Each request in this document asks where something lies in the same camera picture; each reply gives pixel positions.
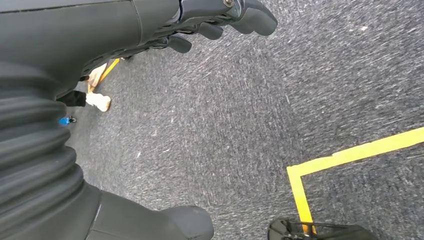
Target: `robotic arm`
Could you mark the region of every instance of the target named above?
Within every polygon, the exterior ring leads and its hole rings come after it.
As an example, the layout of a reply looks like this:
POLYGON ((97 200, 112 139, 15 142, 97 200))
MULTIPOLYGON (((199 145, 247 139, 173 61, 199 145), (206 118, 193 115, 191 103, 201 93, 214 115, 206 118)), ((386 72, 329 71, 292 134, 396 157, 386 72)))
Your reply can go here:
POLYGON ((270 35, 257 0, 0 0, 0 239, 210 240, 195 206, 149 210, 83 180, 55 101, 111 58, 191 48, 231 25, 270 35))

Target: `black pants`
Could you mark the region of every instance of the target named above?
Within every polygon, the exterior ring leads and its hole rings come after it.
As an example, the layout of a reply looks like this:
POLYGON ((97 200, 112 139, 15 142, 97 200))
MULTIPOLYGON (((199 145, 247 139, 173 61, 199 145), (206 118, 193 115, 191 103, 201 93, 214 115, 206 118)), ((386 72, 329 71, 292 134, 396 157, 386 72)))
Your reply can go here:
POLYGON ((86 93, 82 91, 71 91, 68 94, 59 97, 56 101, 64 103, 67 107, 85 107, 86 93))

